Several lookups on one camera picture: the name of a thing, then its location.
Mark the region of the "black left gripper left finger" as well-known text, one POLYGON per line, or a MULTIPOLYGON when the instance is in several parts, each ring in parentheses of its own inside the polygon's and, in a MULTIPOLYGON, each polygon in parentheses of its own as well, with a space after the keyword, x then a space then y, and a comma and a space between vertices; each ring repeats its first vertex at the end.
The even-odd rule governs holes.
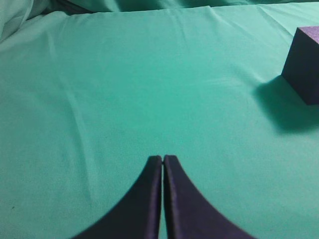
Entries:
POLYGON ((76 239, 157 239, 161 214, 160 156, 150 156, 124 197, 76 239))

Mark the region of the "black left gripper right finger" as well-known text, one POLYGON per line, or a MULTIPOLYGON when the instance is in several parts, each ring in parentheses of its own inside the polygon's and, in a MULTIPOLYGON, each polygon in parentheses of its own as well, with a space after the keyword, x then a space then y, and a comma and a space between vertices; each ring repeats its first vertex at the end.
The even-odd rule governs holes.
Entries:
POLYGON ((163 161, 163 196, 169 239, 250 239, 199 192, 175 155, 163 161))

